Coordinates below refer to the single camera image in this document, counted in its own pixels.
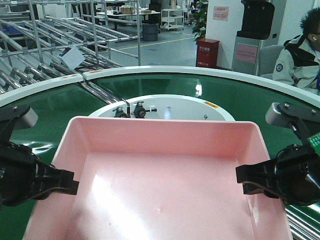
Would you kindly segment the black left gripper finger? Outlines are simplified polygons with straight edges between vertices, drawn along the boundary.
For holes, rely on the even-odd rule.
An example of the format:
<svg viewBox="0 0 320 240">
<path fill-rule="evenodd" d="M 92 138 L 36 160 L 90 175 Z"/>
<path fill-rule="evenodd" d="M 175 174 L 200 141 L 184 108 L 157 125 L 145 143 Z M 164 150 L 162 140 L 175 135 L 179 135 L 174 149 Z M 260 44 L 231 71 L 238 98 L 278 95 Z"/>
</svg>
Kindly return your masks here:
<svg viewBox="0 0 320 240">
<path fill-rule="evenodd" d="M 76 195 L 79 182 L 74 180 L 75 173 L 65 169 L 57 169 L 52 164 L 35 162 L 34 199 L 44 200 L 51 193 Z"/>
</svg>

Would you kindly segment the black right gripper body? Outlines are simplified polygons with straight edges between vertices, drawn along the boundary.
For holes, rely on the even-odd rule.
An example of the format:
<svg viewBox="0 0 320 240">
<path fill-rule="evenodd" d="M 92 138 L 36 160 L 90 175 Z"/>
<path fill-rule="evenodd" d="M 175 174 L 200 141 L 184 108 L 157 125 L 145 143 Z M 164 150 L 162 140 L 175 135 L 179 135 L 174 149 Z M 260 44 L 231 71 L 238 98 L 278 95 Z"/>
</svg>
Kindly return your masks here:
<svg viewBox="0 0 320 240">
<path fill-rule="evenodd" d="M 320 201 L 320 157 L 311 146 L 292 144 L 279 151 L 274 173 L 285 205 Z"/>
</svg>

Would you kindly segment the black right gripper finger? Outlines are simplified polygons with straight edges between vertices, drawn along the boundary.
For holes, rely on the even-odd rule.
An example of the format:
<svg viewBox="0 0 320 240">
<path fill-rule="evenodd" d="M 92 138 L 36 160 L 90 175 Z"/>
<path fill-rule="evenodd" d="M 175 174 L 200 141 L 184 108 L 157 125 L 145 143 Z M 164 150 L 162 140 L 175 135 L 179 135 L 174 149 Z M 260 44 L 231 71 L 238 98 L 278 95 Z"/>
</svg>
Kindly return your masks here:
<svg viewBox="0 0 320 240">
<path fill-rule="evenodd" d="M 242 184 L 245 195 L 264 194 L 287 203 L 284 187 L 287 169 L 277 159 L 270 159 L 256 164 L 243 164 L 235 168 L 236 181 Z"/>
</svg>

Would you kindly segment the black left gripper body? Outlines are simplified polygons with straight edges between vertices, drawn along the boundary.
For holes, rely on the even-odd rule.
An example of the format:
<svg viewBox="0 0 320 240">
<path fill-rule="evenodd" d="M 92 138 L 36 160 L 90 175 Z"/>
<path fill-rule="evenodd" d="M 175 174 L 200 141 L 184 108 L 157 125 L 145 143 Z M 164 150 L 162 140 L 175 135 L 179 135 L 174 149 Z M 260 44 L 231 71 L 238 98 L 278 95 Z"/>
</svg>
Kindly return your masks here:
<svg viewBox="0 0 320 240">
<path fill-rule="evenodd" d="M 36 161 L 32 149 L 10 141 L 0 142 L 0 205 L 14 207 L 34 195 Z"/>
</svg>

